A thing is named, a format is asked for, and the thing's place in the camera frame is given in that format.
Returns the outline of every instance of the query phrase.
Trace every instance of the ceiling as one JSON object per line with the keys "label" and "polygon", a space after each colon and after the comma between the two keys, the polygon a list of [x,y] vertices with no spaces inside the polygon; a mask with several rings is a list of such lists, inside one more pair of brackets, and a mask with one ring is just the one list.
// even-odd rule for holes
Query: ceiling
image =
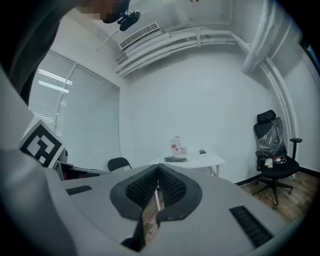
{"label": "ceiling", "polygon": [[[112,39],[120,43],[139,29],[157,22],[161,30],[195,22],[228,22],[231,17],[232,0],[131,0],[130,10],[140,11],[140,20],[127,31],[118,31]],[[118,30],[115,22],[105,24],[101,20],[94,20],[107,34]]]}

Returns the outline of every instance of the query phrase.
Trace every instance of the window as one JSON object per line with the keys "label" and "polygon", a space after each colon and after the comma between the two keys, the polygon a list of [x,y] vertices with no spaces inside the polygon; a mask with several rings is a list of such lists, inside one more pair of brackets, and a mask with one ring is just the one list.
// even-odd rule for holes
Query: window
{"label": "window", "polygon": [[26,132],[42,119],[64,143],[68,163],[107,170],[120,156],[118,102],[119,88],[50,51],[32,82]]}

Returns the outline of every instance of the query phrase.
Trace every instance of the black chair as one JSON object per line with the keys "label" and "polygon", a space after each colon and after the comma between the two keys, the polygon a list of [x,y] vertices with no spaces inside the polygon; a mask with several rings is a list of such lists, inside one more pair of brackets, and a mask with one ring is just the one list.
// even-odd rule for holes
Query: black chair
{"label": "black chair", "polygon": [[117,157],[117,158],[111,159],[108,162],[108,169],[110,172],[113,172],[116,169],[126,167],[126,166],[130,166],[130,168],[132,169],[128,160],[123,157]]}
{"label": "black chair", "polygon": [[[254,132],[259,140],[260,150],[255,152],[257,156],[257,171],[261,172],[261,177],[256,184],[260,181],[266,184],[262,189],[253,193],[255,195],[269,188],[273,189],[276,204],[273,209],[277,209],[279,205],[279,197],[277,187],[290,189],[289,194],[292,194],[293,186],[279,182],[279,179],[289,177],[295,174],[300,166],[295,161],[297,143],[302,142],[301,138],[292,138],[293,145],[292,158],[287,156],[287,149],[284,139],[283,123],[280,117],[276,117],[273,110],[269,110],[257,116],[257,124],[254,125]],[[273,168],[265,166],[265,160],[268,158],[282,157],[282,163],[274,163]]]}

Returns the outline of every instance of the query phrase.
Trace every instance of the chair armrest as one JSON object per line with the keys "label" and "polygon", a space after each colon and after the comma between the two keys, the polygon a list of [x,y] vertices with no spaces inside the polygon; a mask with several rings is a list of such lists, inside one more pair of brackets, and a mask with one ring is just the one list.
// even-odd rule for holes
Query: chair armrest
{"label": "chair armrest", "polygon": [[255,155],[258,157],[258,158],[263,158],[263,157],[266,157],[266,155],[264,153],[262,153],[262,151],[258,150],[255,152]]}
{"label": "chair armrest", "polygon": [[302,138],[291,138],[290,141],[293,143],[300,143],[302,142]]}

